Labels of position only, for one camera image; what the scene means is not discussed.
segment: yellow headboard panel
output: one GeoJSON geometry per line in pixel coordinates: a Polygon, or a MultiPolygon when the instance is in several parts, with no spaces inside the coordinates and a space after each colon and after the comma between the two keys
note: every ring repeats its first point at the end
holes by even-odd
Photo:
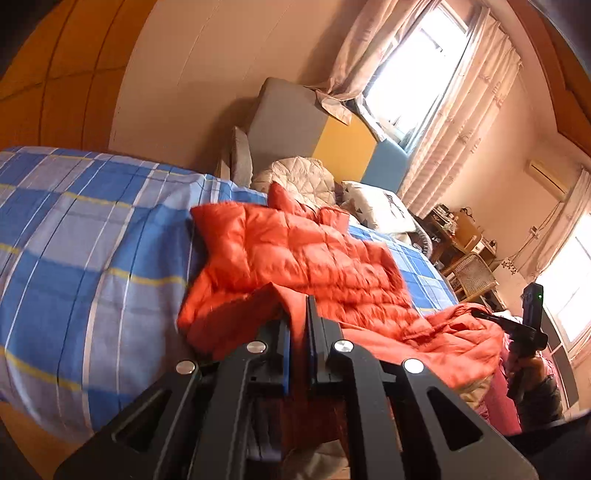
{"type": "Polygon", "coordinates": [[[361,181],[377,142],[356,115],[350,125],[329,116],[312,157],[322,161],[336,181],[361,181]]]}

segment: blue plaid bedsheet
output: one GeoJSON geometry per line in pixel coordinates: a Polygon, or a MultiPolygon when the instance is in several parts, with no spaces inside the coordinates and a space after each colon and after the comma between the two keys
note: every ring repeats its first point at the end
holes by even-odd
{"type": "MultiPolygon", "coordinates": [[[[210,175],[118,155],[0,152],[0,398],[86,440],[179,359],[187,286],[207,252],[189,209],[266,196],[210,175]]],[[[385,241],[417,310],[453,303],[414,248],[385,241]]]]}

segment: quilted jacket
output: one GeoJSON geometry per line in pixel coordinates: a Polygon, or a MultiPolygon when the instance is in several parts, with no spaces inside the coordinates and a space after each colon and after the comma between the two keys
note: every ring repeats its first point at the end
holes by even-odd
{"type": "MultiPolygon", "coordinates": [[[[191,210],[210,256],[178,327],[199,352],[223,358],[283,309],[297,355],[306,295],[313,294],[321,316],[340,322],[345,338],[381,360],[418,358],[458,391],[492,375],[503,332],[470,315],[473,306],[421,317],[387,246],[351,237],[347,213],[336,207],[315,212],[277,183],[268,205],[229,202],[191,210]]],[[[300,357],[294,366],[302,374],[300,357]]]]}

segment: curtain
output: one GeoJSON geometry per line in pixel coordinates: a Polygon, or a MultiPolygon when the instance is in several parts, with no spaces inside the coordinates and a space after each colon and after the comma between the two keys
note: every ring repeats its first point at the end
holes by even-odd
{"type": "Polygon", "coordinates": [[[441,0],[367,0],[345,38],[330,76],[316,90],[322,107],[347,125],[351,112],[341,101],[363,92],[378,66],[441,0]]]}
{"type": "Polygon", "coordinates": [[[591,174],[585,169],[565,201],[562,210],[532,253],[526,272],[535,280],[552,263],[573,233],[581,215],[591,208],[591,174]]]}
{"type": "Polygon", "coordinates": [[[482,8],[466,51],[431,124],[419,140],[398,196],[427,215],[478,149],[521,68],[501,24],[482,8]]]}

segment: bright window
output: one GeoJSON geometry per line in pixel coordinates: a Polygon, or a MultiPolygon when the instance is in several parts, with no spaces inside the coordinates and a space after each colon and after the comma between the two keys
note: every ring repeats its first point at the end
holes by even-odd
{"type": "Polygon", "coordinates": [[[366,93],[372,115],[394,140],[419,127],[449,84],[466,48],[465,24],[439,5],[387,60],[366,93]]]}
{"type": "Polygon", "coordinates": [[[591,326],[591,215],[583,215],[537,282],[544,286],[546,309],[571,347],[591,326]]]}

